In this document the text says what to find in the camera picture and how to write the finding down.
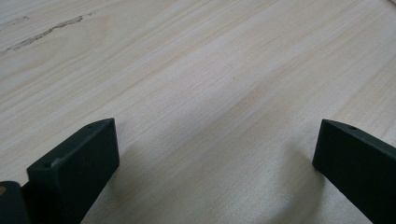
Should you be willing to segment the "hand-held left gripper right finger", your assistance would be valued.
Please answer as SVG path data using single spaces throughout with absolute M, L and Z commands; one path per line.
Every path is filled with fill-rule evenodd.
M 312 164 L 374 224 L 396 224 L 395 147 L 325 119 Z

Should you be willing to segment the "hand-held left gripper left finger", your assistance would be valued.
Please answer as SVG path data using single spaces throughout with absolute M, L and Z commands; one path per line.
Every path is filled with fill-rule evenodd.
M 35 224 L 79 224 L 120 166 L 114 119 L 88 124 L 27 168 Z

